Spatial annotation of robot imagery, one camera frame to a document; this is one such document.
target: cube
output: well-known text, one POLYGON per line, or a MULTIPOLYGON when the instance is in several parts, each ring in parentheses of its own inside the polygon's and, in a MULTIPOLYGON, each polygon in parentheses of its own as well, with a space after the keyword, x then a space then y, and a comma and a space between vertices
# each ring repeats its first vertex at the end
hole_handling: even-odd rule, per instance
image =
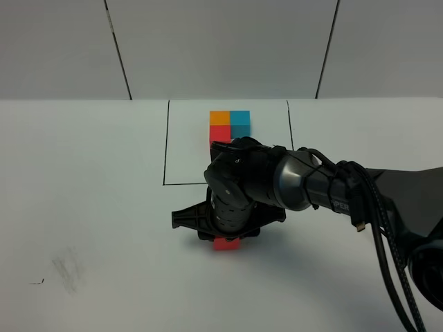
POLYGON ((228 126, 230 125, 229 111, 211 111, 209 116, 211 126, 228 126))
POLYGON ((237 250, 240 248, 240 238, 232 241, 227 241, 223 237, 216 237, 214 239, 214 250, 237 250))
POLYGON ((250 126, 230 126, 230 137, 232 139, 244 136, 251 136, 250 126))
POLYGON ((209 144, 215 140, 230 143, 230 126, 209 126, 209 144))
POLYGON ((231 126, 251 126, 249 111, 231 111, 229 118, 231 126))

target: rectangular outline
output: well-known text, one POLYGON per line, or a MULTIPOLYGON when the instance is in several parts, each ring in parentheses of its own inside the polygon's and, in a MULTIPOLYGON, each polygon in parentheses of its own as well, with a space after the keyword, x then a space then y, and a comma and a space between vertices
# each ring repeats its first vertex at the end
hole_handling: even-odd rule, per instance
MULTIPOLYGON (((169 107, 171 99, 168 100, 168 114, 166 118, 166 139, 165 139, 165 161, 163 165, 163 184, 162 185, 207 185, 206 182, 189 182, 189 183, 165 183, 166 180, 166 162, 168 155, 168 132, 169 132, 169 107)), ((289 123, 289 135, 291 136, 291 146, 293 149, 293 138, 292 138, 292 127, 291 127, 291 114, 289 112, 289 101, 286 100, 286 105, 288 106, 288 123, 289 123)))

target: blue block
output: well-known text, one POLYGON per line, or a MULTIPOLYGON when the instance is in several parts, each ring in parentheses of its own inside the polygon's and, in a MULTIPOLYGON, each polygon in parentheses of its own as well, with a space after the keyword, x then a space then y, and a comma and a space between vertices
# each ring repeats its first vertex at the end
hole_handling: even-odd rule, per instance
POLYGON ((250 126, 251 120, 249 118, 249 111, 231 111, 230 125, 231 126, 250 126))
POLYGON ((244 136, 251 136, 251 127, 250 126, 230 126, 230 137, 241 138, 244 136))

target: white wall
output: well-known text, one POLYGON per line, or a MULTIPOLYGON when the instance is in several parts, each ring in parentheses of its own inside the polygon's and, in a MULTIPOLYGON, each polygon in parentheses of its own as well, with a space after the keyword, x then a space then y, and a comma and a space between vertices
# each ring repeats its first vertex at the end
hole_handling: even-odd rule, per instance
POLYGON ((108 0, 134 98, 313 98, 332 0, 108 0))
POLYGON ((443 2, 343 0, 320 98, 443 96, 443 2))
POLYGON ((0 99, 128 99, 103 0, 2 0, 0 99))

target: pencil mark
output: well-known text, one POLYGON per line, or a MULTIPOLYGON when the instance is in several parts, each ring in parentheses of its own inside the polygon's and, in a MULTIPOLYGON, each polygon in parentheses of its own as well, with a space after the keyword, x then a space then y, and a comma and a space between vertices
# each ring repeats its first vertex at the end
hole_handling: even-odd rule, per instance
POLYGON ((44 282, 44 278, 42 279, 41 282, 31 282, 30 285, 41 285, 44 282))
POLYGON ((62 278, 64 289, 71 295, 77 293, 83 278, 84 268, 78 259, 75 248, 66 248, 52 260, 52 263, 62 278))

